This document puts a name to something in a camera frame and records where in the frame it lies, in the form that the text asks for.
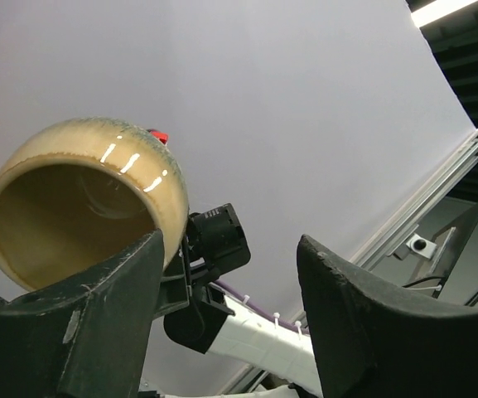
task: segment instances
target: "ceramic bowl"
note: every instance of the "ceramic bowl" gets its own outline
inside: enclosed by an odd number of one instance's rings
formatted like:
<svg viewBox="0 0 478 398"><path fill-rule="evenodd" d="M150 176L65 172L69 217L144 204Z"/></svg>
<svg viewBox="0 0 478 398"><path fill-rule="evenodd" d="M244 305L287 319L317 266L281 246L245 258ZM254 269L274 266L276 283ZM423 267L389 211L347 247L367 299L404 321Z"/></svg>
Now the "ceramic bowl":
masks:
<svg viewBox="0 0 478 398"><path fill-rule="evenodd" d="M23 288L41 289L156 228L166 268L188 211L176 160L145 129L106 118L58 123L0 170L0 268Z"/></svg>

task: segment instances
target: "purple cable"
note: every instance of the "purple cable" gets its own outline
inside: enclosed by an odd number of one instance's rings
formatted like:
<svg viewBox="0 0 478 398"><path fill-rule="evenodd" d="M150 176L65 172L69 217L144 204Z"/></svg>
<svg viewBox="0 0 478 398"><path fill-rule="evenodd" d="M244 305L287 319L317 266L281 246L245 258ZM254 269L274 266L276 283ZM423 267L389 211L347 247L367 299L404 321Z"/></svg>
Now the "purple cable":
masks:
<svg viewBox="0 0 478 398"><path fill-rule="evenodd" d="M216 284L217 286L221 287L223 290L225 290L226 292L231 294L233 297L238 299L238 301L243 303L246 307L248 307L249 309L254 311L256 314L260 315L261 317L263 317L264 319L267 319L270 322L275 323L275 317L273 316L273 314L264 311L262 308L255 305L254 303L252 303L251 300L248 300L246 303L244 303L244 300L246 299L246 296L244 296L243 294L241 294L237 290L233 289L227 283L222 282L221 280L217 280L217 281L214 282L214 284ZM292 330L293 332L298 332L299 331L299 328L292 323L289 323L289 322L284 321L282 319L279 319L278 322L279 322L279 326L282 326L285 329ZM310 333L305 329L302 329L302 333L306 336L310 336Z"/></svg>

